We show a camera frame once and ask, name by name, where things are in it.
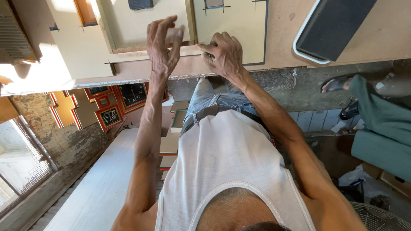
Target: belt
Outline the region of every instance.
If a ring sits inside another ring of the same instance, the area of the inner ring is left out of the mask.
[[[219,107],[218,105],[213,105],[210,107],[206,107],[201,109],[199,112],[196,113],[196,118],[198,121],[204,119],[206,116],[215,116],[217,115],[217,113],[221,112],[221,111],[227,111],[227,110],[234,110],[233,108],[229,108],[229,107]],[[262,121],[262,119],[250,112],[246,112],[246,111],[241,111],[241,114],[247,116],[248,118],[254,120],[255,122],[261,124],[265,130],[268,131],[266,125],[264,124],[264,122]],[[191,126],[194,124],[194,116],[188,118],[182,129],[181,129],[181,135],[183,135],[186,131],[188,131]]]

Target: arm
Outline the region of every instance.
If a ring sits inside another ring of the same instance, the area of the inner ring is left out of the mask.
[[[242,47],[238,40],[227,32],[216,33],[210,45],[199,44],[198,47],[205,52],[202,58],[211,71],[243,91],[271,134],[287,149],[316,229],[366,230],[305,142],[298,125],[242,66]]]
[[[111,230],[154,230],[157,216],[155,175],[161,141],[162,99],[167,79],[180,59],[182,30],[174,38],[171,51],[165,47],[168,28],[177,16],[154,21],[147,28],[147,51],[151,76],[147,100],[141,116],[134,148],[134,166],[125,203]]]

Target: white tank top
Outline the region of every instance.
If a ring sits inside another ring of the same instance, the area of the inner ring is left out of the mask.
[[[259,196],[292,231],[315,227],[284,160],[267,131],[228,110],[207,116],[180,137],[178,157],[159,195],[155,231],[195,231],[208,202],[243,187]]]

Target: jeans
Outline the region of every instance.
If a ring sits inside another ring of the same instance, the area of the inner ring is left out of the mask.
[[[228,93],[216,94],[211,83],[204,77],[200,78],[191,97],[184,123],[190,117],[193,117],[194,123],[199,123],[196,118],[196,113],[203,108],[213,105],[232,108],[240,113],[241,111],[246,111],[258,116],[254,106],[238,87],[228,81],[226,81],[226,86]]]

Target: hand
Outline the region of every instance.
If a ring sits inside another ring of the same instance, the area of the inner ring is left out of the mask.
[[[227,32],[215,33],[210,45],[197,44],[205,52],[201,55],[208,68],[237,85],[239,78],[244,77],[246,69],[242,66],[242,46],[236,37]]]
[[[180,47],[184,32],[182,28],[174,35],[171,51],[166,47],[166,34],[175,27],[177,15],[153,21],[147,26],[147,53],[151,60],[150,82],[164,85],[180,59]]]

